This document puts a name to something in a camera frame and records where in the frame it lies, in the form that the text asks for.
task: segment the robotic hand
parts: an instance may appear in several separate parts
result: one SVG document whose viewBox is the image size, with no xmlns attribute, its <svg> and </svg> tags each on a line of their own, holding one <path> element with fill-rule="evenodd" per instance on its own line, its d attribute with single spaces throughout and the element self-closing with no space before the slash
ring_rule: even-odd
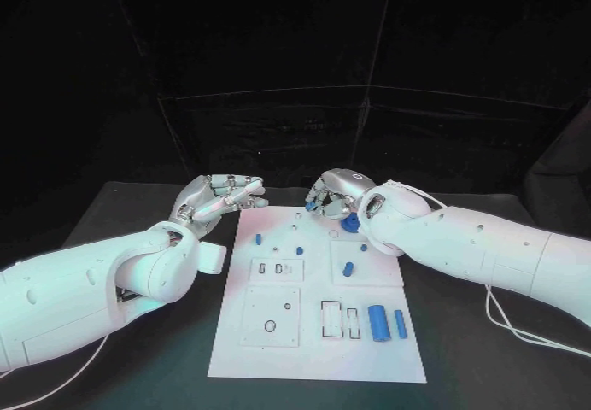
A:
<svg viewBox="0 0 591 410">
<path fill-rule="evenodd" d="M 376 186 L 360 173 L 333 169 L 314 183 L 307 210 L 342 219 L 358 209 L 359 231 L 388 255 L 407 253 L 437 271 L 533 297 L 591 325 L 591 242 L 440 202 L 433 210 L 425 198 L 438 202 L 405 184 Z"/>
<path fill-rule="evenodd" d="M 225 247 L 200 242 L 222 214 L 264 207 L 262 179 L 198 177 L 147 231 L 17 262 L 0 272 L 0 372 L 72 352 L 176 302 Z"/>
</svg>

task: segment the hole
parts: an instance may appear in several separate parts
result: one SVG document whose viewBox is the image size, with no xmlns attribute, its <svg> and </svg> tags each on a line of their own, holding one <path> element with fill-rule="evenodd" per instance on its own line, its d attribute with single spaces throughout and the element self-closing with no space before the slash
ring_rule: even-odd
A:
<svg viewBox="0 0 591 410">
<path fill-rule="evenodd" d="M 274 331 L 274 321 L 268 320 L 265 322 L 265 330 L 271 333 Z"/>
<path fill-rule="evenodd" d="M 38 303 L 38 295 L 35 294 L 33 290 L 28 291 L 28 300 L 32 305 Z"/>
<path fill-rule="evenodd" d="M 87 279 L 88 279 L 88 283 L 94 286 L 97 284 L 95 270 L 94 269 L 87 270 Z"/>
</svg>

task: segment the dark table surface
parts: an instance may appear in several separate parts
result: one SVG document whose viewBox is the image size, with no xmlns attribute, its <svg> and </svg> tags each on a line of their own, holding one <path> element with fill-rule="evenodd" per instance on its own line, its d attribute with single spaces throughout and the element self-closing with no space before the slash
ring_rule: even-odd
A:
<svg viewBox="0 0 591 410">
<path fill-rule="evenodd" d="M 180 185 L 107 183 L 65 246 L 146 230 L 166 220 Z M 307 190 L 268 189 L 274 205 L 301 205 Z M 437 195 L 533 225 L 510 195 Z M 238 213 L 206 240 L 232 252 Z M 587 409 L 591 360 L 523 343 L 486 318 L 482 285 L 401 257 L 401 271 L 427 384 L 208 378 L 231 258 L 219 276 L 198 275 L 188 295 L 115 332 L 71 385 L 33 409 Z M 513 325 L 591 350 L 591 331 L 541 302 L 497 290 Z M 64 358 L 17 370 L 0 381 L 0 407 L 43 395 L 75 373 L 94 343 Z"/>
</svg>

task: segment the wire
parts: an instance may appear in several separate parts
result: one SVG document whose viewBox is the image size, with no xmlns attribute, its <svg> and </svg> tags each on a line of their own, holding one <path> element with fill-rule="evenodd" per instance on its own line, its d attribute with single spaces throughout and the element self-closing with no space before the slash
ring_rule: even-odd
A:
<svg viewBox="0 0 591 410">
<path fill-rule="evenodd" d="M 420 194 L 421 196 L 424 196 L 425 198 L 431 199 L 437 205 L 440 205 L 443 208 L 447 208 L 447 206 L 437 201 L 437 199 L 434 199 L 422 190 L 417 189 L 414 186 L 405 185 L 401 182 L 394 182 L 395 185 L 407 188 L 408 190 L 411 190 L 412 192 L 415 192 L 417 194 Z M 500 326 L 505 329 L 510 330 L 510 333 L 515 335 L 515 337 L 522 340 L 526 343 L 532 343 L 536 344 L 538 346 L 546 346 L 548 348 L 554 348 L 554 349 L 559 349 L 559 350 L 565 350 L 571 353 L 575 354 L 581 354 L 585 357 L 591 357 L 591 353 L 587 352 L 585 350 L 580 350 L 577 348 L 572 348 L 571 346 L 567 346 L 565 344 L 561 344 L 558 342 L 555 342 L 554 340 L 549 340 L 532 333 L 528 333 L 526 331 L 516 329 L 513 327 L 513 325 L 510 324 L 508 315 L 505 314 L 502 305 L 499 303 L 499 301 L 496 300 L 496 297 L 493 295 L 493 290 L 492 290 L 492 286 L 490 284 L 484 285 L 486 287 L 486 316 L 489 317 L 490 321 Z M 497 322 L 493 319 L 493 316 L 490 315 L 490 300 L 493 299 L 496 308 L 499 309 L 499 313 L 502 314 L 502 319 L 505 320 L 505 324 L 502 322 Z"/>
<path fill-rule="evenodd" d="M 89 359 L 87 361 L 87 363 L 84 364 L 84 366 L 81 367 L 81 369 L 74 373 L 74 376 L 62 383 L 61 386 L 58 386 L 46 395 L 40 396 L 38 399 L 28 401 L 26 403 L 17 404 L 16 406 L 12 407 L 6 407 L 0 410 L 16 410 L 17 408 L 23 408 L 26 406 L 30 406 L 35 403 L 39 403 L 42 400 L 45 400 L 53 393 L 56 393 L 69 383 L 71 381 L 78 377 L 78 375 L 84 372 L 84 369 L 87 369 L 87 367 L 89 366 L 89 363 L 92 362 L 92 360 L 95 359 L 98 352 L 101 351 L 101 348 L 105 346 L 105 341 L 107 341 L 108 335 L 105 336 L 105 338 L 102 339 L 101 344 L 97 347 L 97 351 L 95 353 L 89 356 Z"/>
<path fill-rule="evenodd" d="M 0 378 L 4 378 L 12 372 L 13 372 L 13 370 L 9 370 L 9 371 L 4 372 L 3 374 L 0 374 Z"/>
</svg>

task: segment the small blue piece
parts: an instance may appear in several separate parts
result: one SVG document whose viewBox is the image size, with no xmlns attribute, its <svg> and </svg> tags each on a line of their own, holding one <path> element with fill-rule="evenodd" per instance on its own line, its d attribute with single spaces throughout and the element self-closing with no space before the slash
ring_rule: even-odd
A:
<svg viewBox="0 0 591 410">
<path fill-rule="evenodd" d="M 404 325 L 402 311 L 395 310 L 394 311 L 394 316 L 397 317 L 398 336 L 401 336 L 401 339 L 405 339 L 408 337 L 408 335 L 407 335 L 407 326 Z"/>
<path fill-rule="evenodd" d="M 388 329 L 388 319 L 385 318 L 385 307 L 373 305 L 368 308 L 368 313 L 373 341 L 386 342 L 391 340 L 391 330 Z"/>
<path fill-rule="evenodd" d="M 353 262 L 348 262 L 345 264 L 345 269 L 342 271 L 342 275 L 349 277 L 353 274 Z"/>
<path fill-rule="evenodd" d="M 342 220 L 342 228 L 346 232 L 358 233 L 358 230 L 359 230 L 358 213 L 352 212 L 350 215 Z"/>
</svg>

